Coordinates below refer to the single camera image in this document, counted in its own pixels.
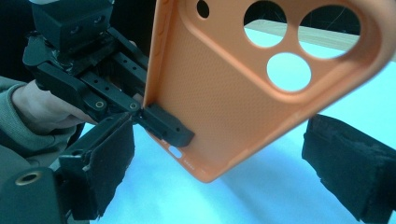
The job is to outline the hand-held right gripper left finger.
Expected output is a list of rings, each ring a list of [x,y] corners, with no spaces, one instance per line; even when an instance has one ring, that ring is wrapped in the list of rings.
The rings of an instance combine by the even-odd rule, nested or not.
[[[104,214],[133,157],[133,121],[128,113],[104,119],[60,156],[74,219],[94,220]]]

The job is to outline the orange phone case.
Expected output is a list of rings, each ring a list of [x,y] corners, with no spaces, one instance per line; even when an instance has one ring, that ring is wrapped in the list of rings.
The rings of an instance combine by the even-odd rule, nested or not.
[[[271,48],[248,40],[244,17],[256,0],[157,0],[145,105],[156,103],[193,133],[178,162],[210,182],[321,109],[375,76],[396,51],[396,0],[271,0],[288,22]],[[360,20],[361,37],[333,59],[309,55],[298,28],[311,11],[343,6]],[[282,91],[266,74],[268,61],[293,53],[311,81]]]

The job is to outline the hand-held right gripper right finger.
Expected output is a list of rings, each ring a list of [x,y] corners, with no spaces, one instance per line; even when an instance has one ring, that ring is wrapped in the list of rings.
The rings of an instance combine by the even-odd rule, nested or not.
[[[341,120],[315,115],[302,158],[358,221],[387,223],[396,211],[396,150]]]

